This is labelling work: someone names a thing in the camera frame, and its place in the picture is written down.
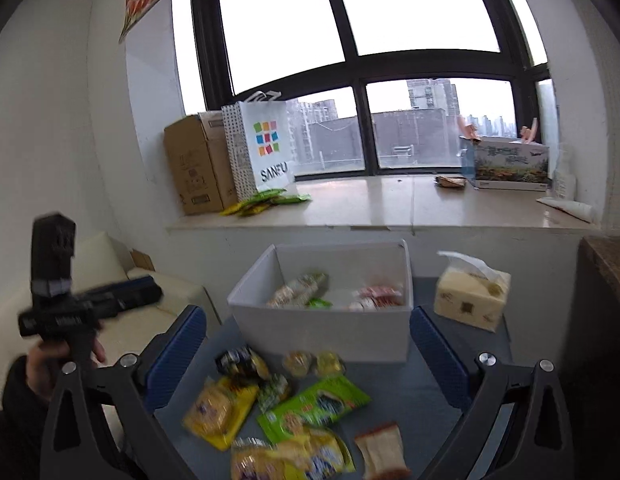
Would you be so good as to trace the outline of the person's left hand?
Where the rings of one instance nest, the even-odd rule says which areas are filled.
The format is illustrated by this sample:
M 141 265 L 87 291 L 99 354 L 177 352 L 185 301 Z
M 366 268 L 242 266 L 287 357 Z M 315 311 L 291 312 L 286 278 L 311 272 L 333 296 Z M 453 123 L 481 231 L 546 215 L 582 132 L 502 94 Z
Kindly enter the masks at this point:
M 25 363 L 26 384 L 40 399 L 48 402 L 56 387 L 58 362 L 69 356 L 66 341 L 42 341 L 30 349 Z

